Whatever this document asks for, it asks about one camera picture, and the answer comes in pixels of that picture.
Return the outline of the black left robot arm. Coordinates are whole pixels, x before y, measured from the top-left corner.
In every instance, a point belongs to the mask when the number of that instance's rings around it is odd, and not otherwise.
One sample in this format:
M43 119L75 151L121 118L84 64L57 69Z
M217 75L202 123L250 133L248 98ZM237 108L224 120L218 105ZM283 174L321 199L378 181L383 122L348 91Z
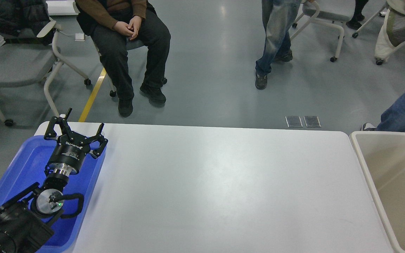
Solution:
M43 137L29 138L0 181L0 253L58 253L77 238L108 139L90 137L52 117Z

